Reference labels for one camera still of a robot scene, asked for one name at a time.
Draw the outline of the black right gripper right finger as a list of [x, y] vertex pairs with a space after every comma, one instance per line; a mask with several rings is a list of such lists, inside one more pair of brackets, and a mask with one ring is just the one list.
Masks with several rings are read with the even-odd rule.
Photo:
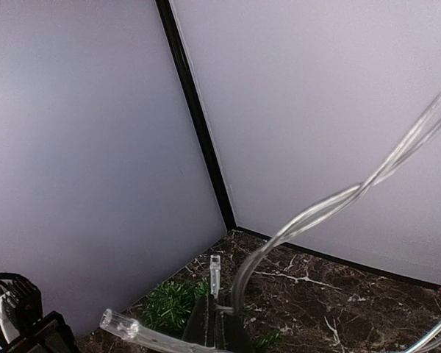
[[220, 312], [220, 349], [229, 352], [252, 352], [250, 338], [239, 316]]

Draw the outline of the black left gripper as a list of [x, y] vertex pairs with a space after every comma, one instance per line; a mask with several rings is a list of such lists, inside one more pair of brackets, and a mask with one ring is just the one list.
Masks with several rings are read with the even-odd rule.
[[7, 344], [7, 352], [56, 352], [78, 353], [76, 339], [64, 317], [51, 311], [34, 323], [30, 329]]

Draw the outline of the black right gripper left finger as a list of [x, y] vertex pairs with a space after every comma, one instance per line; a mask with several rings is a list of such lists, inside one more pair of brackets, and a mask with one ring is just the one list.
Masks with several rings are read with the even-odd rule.
[[214, 349], [215, 339], [215, 299], [212, 294], [200, 296], [190, 314], [182, 340]]

